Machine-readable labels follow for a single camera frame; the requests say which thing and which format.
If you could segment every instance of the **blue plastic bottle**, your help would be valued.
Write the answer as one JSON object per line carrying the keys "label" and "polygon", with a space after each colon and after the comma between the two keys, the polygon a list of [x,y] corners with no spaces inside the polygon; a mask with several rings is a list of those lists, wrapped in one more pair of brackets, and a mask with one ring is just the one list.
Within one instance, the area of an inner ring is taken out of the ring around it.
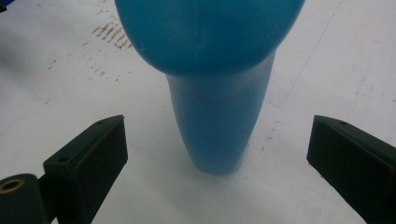
{"label": "blue plastic bottle", "polygon": [[241,164],[275,51],[304,0],[116,0],[136,51],[168,79],[194,164],[214,175]]}

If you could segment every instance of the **blue bottle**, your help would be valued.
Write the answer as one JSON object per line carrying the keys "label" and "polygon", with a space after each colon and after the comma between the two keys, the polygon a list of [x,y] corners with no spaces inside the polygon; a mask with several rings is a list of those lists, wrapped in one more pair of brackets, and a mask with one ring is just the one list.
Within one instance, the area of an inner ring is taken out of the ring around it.
{"label": "blue bottle", "polygon": [[277,46],[304,0],[116,0],[136,51],[166,74],[177,125],[201,171],[238,169]]}

